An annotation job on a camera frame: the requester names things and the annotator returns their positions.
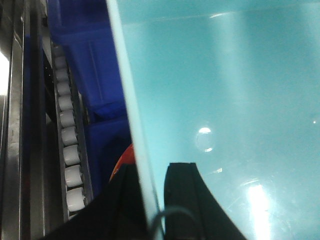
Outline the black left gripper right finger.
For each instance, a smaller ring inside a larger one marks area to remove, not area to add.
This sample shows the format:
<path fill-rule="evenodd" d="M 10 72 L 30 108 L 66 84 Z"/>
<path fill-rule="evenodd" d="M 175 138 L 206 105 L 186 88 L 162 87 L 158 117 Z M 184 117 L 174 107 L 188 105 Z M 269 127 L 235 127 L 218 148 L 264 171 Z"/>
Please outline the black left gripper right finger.
<path fill-rule="evenodd" d="M 243 240 L 203 181 L 195 163 L 170 163 L 164 182 L 167 240 Z"/>

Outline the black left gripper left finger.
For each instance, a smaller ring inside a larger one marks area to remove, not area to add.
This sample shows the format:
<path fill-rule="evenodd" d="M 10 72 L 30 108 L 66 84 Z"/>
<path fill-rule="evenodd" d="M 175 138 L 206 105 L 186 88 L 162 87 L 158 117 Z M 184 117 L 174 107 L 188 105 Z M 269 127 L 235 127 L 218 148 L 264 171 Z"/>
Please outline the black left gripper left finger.
<path fill-rule="evenodd" d="M 104 190 L 45 240 L 145 240 L 148 227 L 137 167 L 124 164 Z"/>

